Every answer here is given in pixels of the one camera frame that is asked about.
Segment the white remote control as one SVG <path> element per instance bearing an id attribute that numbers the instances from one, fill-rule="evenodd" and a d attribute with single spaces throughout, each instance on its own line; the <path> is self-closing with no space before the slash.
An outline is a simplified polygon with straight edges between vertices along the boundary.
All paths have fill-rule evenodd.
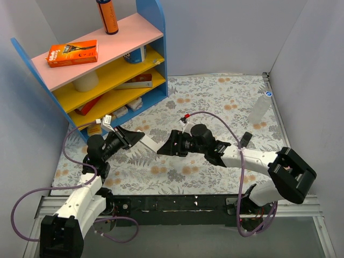
<path id="1" fill-rule="evenodd" d="M 157 152 L 160 149 L 160 145 L 156 143 L 152 138 L 149 136 L 145 135 L 139 140 L 140 143 L 145 145 L 147 148 L 152 150 L 153 152 Z"/>

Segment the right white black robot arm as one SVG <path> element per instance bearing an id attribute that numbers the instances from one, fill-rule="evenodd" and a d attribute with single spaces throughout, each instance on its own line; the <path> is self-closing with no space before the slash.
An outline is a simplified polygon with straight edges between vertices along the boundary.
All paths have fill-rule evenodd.
<path id="1" fill-rule="evenodd" d="M 257 213 L 264 205 L 286 199 L 303 203 L 316 172 L 291 148 L 278 152 L 262 152 L 238 148 L 217 140 L 204 125 L 192 125 L 182 131 L 172 130 L 167 142 L 158 149 L 159 155 L 185 157 L 189 153 L 203 154 L 214 166 L 244 167 L 269 176 L 270 181 L 249 188 L 242 201 L 248 213 Z"/>

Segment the black remote control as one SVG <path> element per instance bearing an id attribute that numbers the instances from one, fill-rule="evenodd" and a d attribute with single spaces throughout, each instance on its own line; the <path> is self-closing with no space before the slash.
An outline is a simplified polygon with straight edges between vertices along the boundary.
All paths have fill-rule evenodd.
<path id="1" fill-rule="evenodd" d="M 242 136 L 241 140 L 240 140 L 240 145 L 242 148 L 246 148 L 252 138 L 252 134 L 249 132 L 245 132 L 244 135 Z"/>

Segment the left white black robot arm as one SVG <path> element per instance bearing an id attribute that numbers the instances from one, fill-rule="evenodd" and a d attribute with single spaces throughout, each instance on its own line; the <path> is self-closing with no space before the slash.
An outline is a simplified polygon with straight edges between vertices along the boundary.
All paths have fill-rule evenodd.
<path id="1" fill-rule="evenodd" d="M 111 190 L 103 187 L 110 170 L 108 159 L 120 149 L 133 147 L 144 135 L 117 126 L 106 138 L 96 134 L 88 139 L 80 186 L 41 222 L 40 257 L 81 257 L 90 227 L 100 214 L 108 215 L 116 207 Z"/>

